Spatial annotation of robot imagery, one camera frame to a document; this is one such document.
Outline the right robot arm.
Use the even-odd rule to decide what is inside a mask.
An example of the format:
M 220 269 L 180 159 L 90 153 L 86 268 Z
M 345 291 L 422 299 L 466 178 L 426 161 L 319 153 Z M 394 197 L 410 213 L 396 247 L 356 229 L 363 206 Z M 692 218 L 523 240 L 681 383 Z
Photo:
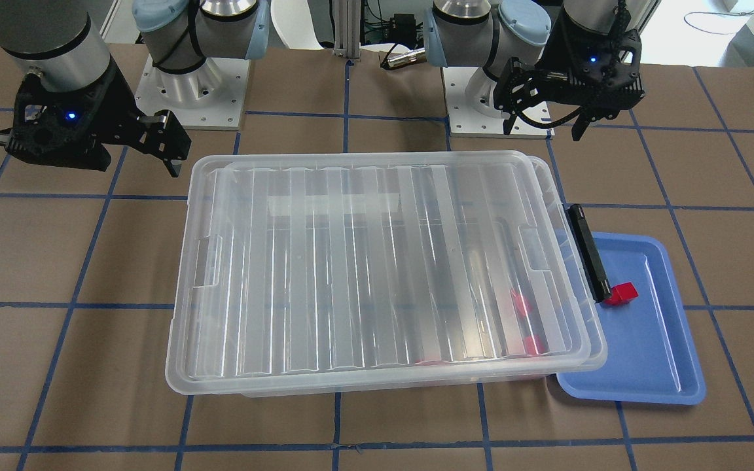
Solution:
M 224 93 L 215 60 L 264 56 L 270 2 L 135 1 L 132 16 L 167 101 L 153 114 L 81 1 L 0 1 L 0 47 L 24 74 L 0 147 L 27 164 L 105 172 L 105 146 L 127 146 L 177 178 L 192 141 L 176 110 Z

